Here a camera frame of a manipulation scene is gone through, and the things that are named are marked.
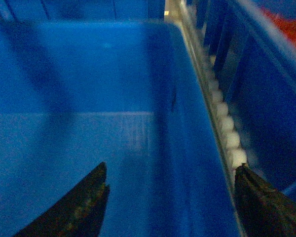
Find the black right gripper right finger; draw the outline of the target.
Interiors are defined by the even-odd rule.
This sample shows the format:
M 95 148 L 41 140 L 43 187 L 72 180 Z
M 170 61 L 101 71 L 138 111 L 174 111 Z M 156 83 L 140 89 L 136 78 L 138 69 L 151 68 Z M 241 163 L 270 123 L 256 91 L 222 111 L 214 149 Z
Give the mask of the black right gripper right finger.
M 296 202 L 245 163 L 235 170 L 234 199 L 249 237 L 296 237 Z

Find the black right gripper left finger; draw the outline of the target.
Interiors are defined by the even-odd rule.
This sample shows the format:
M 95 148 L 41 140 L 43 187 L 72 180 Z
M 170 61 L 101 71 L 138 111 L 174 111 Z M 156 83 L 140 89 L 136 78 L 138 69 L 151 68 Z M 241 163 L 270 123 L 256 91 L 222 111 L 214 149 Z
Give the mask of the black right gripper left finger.
M 103 225 L 110 186 L 101 162 L 52 207 L 16 237 L 97 237 Z

